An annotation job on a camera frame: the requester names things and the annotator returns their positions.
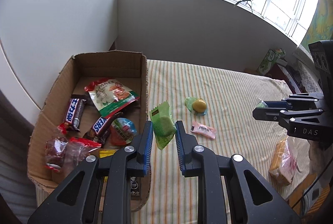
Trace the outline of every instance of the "snack packaging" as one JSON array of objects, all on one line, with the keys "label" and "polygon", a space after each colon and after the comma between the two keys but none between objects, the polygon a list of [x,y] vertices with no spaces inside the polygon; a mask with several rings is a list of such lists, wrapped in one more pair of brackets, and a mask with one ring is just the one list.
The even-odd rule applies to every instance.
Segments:
[{"label": "snack packaging", "polygon": [[197,133],[197,134],[202,134],[206,137],[214,138],[214,139],[215,139],[215,136],[216,136],[216,129],[215,128],[205,126],[204,124],[198,123],[196,121],[192,122],[191,132],[192,133]]},{"label": "snack packaging", "polygon": [[111,143],[116,146],[123,146],[130,143],[137,130],[132,121],[126,118],[117,118],[111,123]]},{"label": "snack packaging", "polygon": [[94,102],[101,116],[108,118],[125,106],[139,99],[130,88],[124,86],[117,79],[102,78],[91,82],[84,88]]},{"label": "snack packaging", "polygon": [[122,115],[123,115],[123,113],[119,112],[107,119],[100,117],[95,122],[95,124],[84,134],[83,138],[92,140],[94,142],[101,143],[103,145],[105,143],[106,139],[110,135],[109,127],[110,127],[112,121]]},{"label": "snack packaging", "polygon": [[187,97],[185,98],[185,105],[187,109],[196,116],[204,116],[207,114],[207,104],[201,98]]},{"label": "snack packaging", "polygon": [[259,101],[259,103],[257,104],[257,106],[256,107],[264,107],[264,108],[267,108],[268,107],[268,105],[262,100],[262,99],[260,99],[260,98],[258,98],[260,101]]},{"label": "snack packaging", "polygon": [[46,141],[45,167],[59,172],[64,164],[67,139],[64,136],[54,137]]},{"label": "snack packaging", "polygon": [[80,119],[82,117],[85,99],[71,99],[69,101],[69,107],[64,118],[64,122],[58,126],[58,129],[66,134],[67,131],[79,132]]},{"label": "snack packaging", "polygon": [[276,144],[269,173],[282,185],[290,185],[297,166],[297,148],[291,137],[285,136]]},{"label": "snack packaging", "polygon": [[153,123],[157,147],[163,150],[173,139],[177,130],[174,125],[169,103],[164,101],[159,104],[149,112],[149,116]]},{"label": "snack packaging", "polygon": [[91,152],[101,147],[101,143],[97,143],[85,138],[72,137],[66,147],[66,154],[63,164],[65,176],[71,173],[73,169],[79,165]]}]

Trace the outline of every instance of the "green wrapper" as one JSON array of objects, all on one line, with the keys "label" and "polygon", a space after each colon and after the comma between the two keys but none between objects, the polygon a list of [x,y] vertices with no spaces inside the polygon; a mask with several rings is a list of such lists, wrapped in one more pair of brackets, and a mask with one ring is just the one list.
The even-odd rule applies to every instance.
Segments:
[{"label": "green wrapper", "polygon": [[157,147],[163,150],[174,138],[176,132],[169,103],[165,101],[159,104],[149,112],[149,116],[153,123]]}]

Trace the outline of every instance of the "striped bedsheet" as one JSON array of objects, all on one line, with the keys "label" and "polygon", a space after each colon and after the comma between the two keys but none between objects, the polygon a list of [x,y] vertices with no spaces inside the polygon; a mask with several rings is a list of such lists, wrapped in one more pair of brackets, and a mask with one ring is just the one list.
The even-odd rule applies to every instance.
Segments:
[{"label": "striped bedsheet", "polygon": [[[216,128],[215,140],[195,135],[198,143],[219,155],[243,155],[283,198],[287,198],[309,173],[309,143],[295,139],[298,168],[293,183],[287,187],[276,185],[269,177],[268,170],[275,145],[286,130],[277,123],[252,118],[252,110],[259,99],[281,100],[291,93],[284,81],[155,60],[148,60],[148,78],[149,110],[167,100],[174,120],[182,120],[188,133],[193,120]],[[184,104],[185,98],[189,96],[200,97],[207,102],[207,115],[196,117],[190,113]],[[140,211],[132,213],[132,223],[196,223],[198,183],[196,178],[184,178],[181,175],[175,139],[162,151],[153,141],[150,162],[150,196]],[[37,190],[39,204],[45,197],[41,190]],[[229,205],[225,202],[230,220]]]}]

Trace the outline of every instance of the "cardboard box flap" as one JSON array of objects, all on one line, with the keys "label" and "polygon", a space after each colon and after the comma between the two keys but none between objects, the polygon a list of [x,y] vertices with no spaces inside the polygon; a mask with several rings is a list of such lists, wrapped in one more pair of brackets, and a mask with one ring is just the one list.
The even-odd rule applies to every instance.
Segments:
[{"label": "cardboard box flap", "polygon": [[79,54],[74,58],[84,76],[141,77],[142,53],[114,50]]},{"label": "cardboard box flap", "polygon": [[79,77],[79,69],[76,67],[74,60],[70,58],[54,82],[43,107],[44,115],[54,125],[59,125],[63,122],[69,106],[69,100]]}]

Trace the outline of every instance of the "dried meat package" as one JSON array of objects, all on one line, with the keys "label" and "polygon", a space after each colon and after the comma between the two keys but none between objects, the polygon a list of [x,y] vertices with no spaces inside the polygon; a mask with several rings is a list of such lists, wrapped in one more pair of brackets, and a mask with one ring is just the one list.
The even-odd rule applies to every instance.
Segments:
[{"label": "dried meat package", "polygon": [[108,118],[122,108],[139,99],[139,95],[117,79],[102,78],[84,88],[101,116]]}]

